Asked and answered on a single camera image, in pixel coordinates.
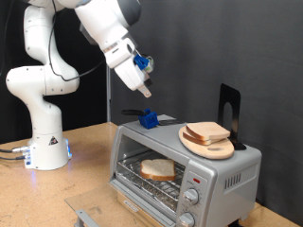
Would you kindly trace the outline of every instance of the blue gripper part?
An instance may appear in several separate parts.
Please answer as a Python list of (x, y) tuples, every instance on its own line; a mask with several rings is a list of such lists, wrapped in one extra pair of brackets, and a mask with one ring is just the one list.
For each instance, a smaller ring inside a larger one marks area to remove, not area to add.
[(150, 60), (143, 58), (140, 55), (136, 55), (134, 57), (134, 62), (139, 66), (140, 70), (143, 70), (149, 65)]

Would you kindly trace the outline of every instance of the toaster oven rack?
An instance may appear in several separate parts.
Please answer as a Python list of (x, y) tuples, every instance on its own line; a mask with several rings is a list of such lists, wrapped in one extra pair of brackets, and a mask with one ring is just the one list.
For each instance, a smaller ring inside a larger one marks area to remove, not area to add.
[(164, 203), (168, 208), (176, 212), (179, 200), (181, 183), (185, 167), (175, 162), (176, 177), (174, 181), (154, 181), (152, 179), (144, 179), (140, 176), (141, 162), (143, 160), (168, 159), (167, 157), (153, 150), (146, 151), (134, 157), (118, 162), (120, 166), (128, 171), (123, 175), (128, 181), (137, 187), (142, 187), (150, 196)]

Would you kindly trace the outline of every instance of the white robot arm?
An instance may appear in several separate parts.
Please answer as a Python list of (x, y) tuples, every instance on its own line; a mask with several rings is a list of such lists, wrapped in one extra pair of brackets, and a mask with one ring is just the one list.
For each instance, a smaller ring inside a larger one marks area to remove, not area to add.
[(126, 27), (140, 15), (137, 0), (22, 0), (31, 4), (25, 13), (26, 52), (42, 66), (11, 69), (7, 86), (28, 107), (32, 138), (28, 146), (17, 148), (26, 156), (26, 168), (49, 170), (64, 166), (70, 158), (66, 139), (62, 137), (61, 110), (44, 100), (44, 96), (64, 95), (79, 87), (77, 71), (59, 55), (52, 33), (53, 16), (64, 8), (75, 9), (89, 36), (103, 51), (106, 61), (123, 82), (145, 97), (152, 94), (149, 82), (152, 59), (136, 54), (135, 44)]
[(138, 0), (23, 0), (37, 7), (54, 4), (75, 9), (88, 35), (96, 41), (110, 68), (114, 68), (122, 81), (145, 97), (152, 94), (145, 86), (153, 69), (152, 59), (145, 66), (135, 64), (138, 56), (132, 36), (126, 29), (139, 20), (141, 7)]

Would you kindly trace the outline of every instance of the control panel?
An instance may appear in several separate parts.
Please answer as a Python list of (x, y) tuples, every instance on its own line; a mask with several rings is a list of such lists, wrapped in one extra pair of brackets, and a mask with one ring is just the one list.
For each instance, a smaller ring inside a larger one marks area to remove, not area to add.
[(177, 226), (196, 227), (203, 211), (207, 180), (194, 172), (187, 174), (186, 190), (179, 202), (182, 203), (181, 216)]

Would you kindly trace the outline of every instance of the cable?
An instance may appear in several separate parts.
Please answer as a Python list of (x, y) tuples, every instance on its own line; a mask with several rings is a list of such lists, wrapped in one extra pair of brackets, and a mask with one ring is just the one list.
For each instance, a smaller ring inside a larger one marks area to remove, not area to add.
[(10, 15), (11, 15), (11, 9), (12, 9), (12, 5), (13, 5), (14, 1), (15, 1), (15, 0), (11, 0), (11, 2), (10, 2), (9, 14), (8, 14), (8, 18), (7, 18), (7, 21), (6, 21), (6, 26), (5, 26), (5, 28), (4, 28), (3, 61), (2, 61), (2, 66), (1, 66), (0, 77), (2, 76), (3, 69), (4, 69), (4, 66), (5, 66), (5, 60), (6, 60), (6, 42), (7, 42), (8, 23), (9, 23), (9, 17), (10, 17)]
[(26, 159), (26, 156), (19, 156), (19, 157), (12, 158), (12, 159), (0, 157), (0, 159), (4, 159), (4, 160), (23, 160), (23, 159)]
[(70, 80), (73, 80), (73, 79), (78, 79), (78, 78), (81, 78), (83, 76), (86, 76), (87, 74), (90, 74), (95, 69), (97, 69), (99, 66), (101, 66), (105, 62), (105, 60), (103, 60), (102, 62), (100, 62), (98, 65), (96, 65), (94, 68), (92, 68), (91, 70), (87, 71), (86, 73), (80, 74), (80, 75), (76, 76), (75, 78), (71, 78), (71, 79), (65, 79), (62, 75), (56, 74), (55, 71), (54, 71), (53, 65), (51, 63), (51, 58), (50, 58), (50, 44), (51, 44), (51, 37), (52, 37), (52, 35), (54, 33), (54, 27), (55, 27), (55, 23), (56, 23), (56, 19), (57, 19), (57, 15), (56, 15), (57, 14), (57, 9), (56, 9), (56, 5), (54, 3), (54, 0), (52, 0), (52, 2), (53, 2), (54, 10), (55, 10), (55, 15), (54, 15), (53, 27), (51, 28), (51, 32), (50, 32), (49, 44), (48, 44), (48, 58), (49, 58), (49, 64), (50, 64), (51, 70), (53, 71), (53, 73), (56, 76), (61, 77), (66, 82), (70, 81)]
[(12, 150), (10, 150), (10, 149), (0, 149), (0, 152), (2, 152), (2, 153), (12, 153)]

